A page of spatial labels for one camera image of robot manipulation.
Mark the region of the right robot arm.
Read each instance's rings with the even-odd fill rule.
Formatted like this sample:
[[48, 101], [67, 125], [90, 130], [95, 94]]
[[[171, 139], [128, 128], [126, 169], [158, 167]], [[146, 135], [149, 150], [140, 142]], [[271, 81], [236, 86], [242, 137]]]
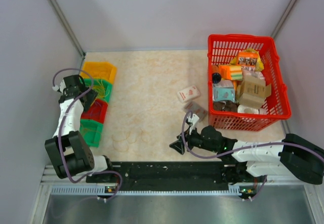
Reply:
[[296, 135], [287, 134], [276, 142], [247, 142], [227, 138], [213, 126], [200, 132], [199, 117], [188, 112], [182, 123], [187, 128], [169, 145], [180, 154], [200, 148], [213, 152], [213, 158], [234, 165], [229, 182], [248, 181], [252, 177], [294, 176], [298, 180], [323, 183], [323, 149]]

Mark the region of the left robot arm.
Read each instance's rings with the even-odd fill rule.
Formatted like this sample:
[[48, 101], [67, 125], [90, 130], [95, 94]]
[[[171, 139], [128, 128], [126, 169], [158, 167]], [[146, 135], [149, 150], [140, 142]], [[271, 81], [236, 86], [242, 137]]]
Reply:
[[79, 131], [81, 116], [95, 102], [97, 92], [78, 74], [64, 77], [54, 90], [61, 94], [60, 117], [53, 137], [45, 141], [45, 149], [57, 176], [64, 179], [89, 172], [111, 181], [115, 175], [111, 161], [106, 156], [94, 156]]

